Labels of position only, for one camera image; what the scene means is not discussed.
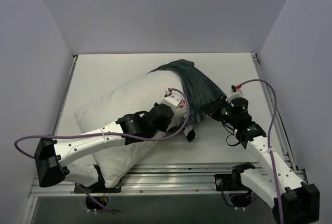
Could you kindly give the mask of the white pillow insert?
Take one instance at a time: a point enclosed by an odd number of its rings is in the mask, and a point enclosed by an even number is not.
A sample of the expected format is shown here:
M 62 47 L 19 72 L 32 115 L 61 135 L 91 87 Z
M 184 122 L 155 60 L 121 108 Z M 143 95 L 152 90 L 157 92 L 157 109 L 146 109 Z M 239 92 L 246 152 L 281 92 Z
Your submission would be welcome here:
M 81 132 L 99 130 L 118 118 L 138 111 L 149 111 L 160 103 L 168 88 L 182 90 L 180 77 L 170 71 L 156 71 L 126 82 L 122 86 L 80 107 L 74 113 Z M 112 188 L 157 142 L 139 142 L 95 152 L 104 185 Z

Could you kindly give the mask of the zebra and grey pillowcase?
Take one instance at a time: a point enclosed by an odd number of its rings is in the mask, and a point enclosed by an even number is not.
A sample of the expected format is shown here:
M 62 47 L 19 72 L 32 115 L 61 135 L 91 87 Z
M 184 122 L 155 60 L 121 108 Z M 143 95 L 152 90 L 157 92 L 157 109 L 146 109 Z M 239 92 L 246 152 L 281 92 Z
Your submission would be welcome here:
M 182 91 L 189 100 L 189 119 L 183 129 L 186 139 L 191 142 L 196 137 L 193 129 L 206 117 L 203 106 L 213 103 L 225 93 L 208 76 L 195 67 L 195 63 L 180 59 L 161 65 L 153 70 L 174 72 L 181 80 Z

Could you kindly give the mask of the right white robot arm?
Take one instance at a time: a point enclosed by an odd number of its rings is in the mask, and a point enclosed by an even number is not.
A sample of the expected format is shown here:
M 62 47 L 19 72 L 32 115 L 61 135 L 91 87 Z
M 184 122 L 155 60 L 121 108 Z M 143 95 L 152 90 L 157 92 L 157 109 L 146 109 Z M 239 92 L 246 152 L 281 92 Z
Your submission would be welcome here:
M 230 176 L 233 187 L 246 187 L 258 195 L 271 208 L 276 223 L 314 223 L 319 220 L 318 188 L 300 178 L 273 149 L 270 135 L 248 113 L 248 100 L 236 97 L 228 102 L 222 96 L 203 109 L 212 119 L 233 128 L 236 140 L 268 175 L 264 178 L 249 162 L 236 165 Z

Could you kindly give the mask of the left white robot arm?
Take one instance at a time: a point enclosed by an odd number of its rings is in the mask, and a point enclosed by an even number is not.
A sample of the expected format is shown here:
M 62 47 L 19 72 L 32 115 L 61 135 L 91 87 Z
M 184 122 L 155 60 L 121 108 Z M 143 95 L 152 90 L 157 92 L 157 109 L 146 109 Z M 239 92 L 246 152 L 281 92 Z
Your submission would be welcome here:
M 156 134 L 165 133 L 173 118 L 188 120 L 188 106 L 175 109 L 164 103 L 156 103 L 150 111 L 139 111 L 123 117 L 99 129 L 77 135 L 42 137 L 34 153 L 39 186 L 57 185 L 65 180 L 85 185 L 92 192 L 100 192 L 105 180 L 92 166 L 81 173 L 70 166 L 74 161 L 92 153 L 138 142 L 157 142 Z

